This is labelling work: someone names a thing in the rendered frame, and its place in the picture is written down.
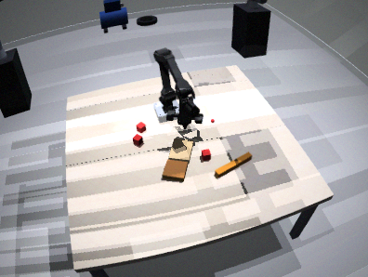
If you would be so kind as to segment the orange square block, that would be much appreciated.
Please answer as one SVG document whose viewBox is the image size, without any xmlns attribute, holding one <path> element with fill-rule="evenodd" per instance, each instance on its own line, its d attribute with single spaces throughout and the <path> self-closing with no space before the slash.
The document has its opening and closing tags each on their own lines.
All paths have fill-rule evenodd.
<svg viewBox="0 0 368 277">
<path fill-rule="evenodd" d="M 184 181 L 187 168 L 188 162 L 167 160 L 164 167 L 163 178 Z"/>
</svg>

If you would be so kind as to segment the orange rectangular bar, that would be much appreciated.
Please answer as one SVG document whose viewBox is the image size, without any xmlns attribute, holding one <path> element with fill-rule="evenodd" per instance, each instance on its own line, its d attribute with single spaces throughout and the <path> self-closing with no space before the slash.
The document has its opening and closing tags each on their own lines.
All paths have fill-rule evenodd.
<svg viewBox="0 0 368 277">
<path fill-rule="evenodd" d="M 251 153 L 246 153 L 244 155 L 242 155 L 242 157 L 220 167 L 218 170 L 216 170 L 215 175 L 217 176 L 217 178 L 222 177 L 223 175 L 229 173 L 230 171 L 232 171 L 233 169 L 239 167 L 240 165 L 252 160 L 253 155 Z"/>
</svg>

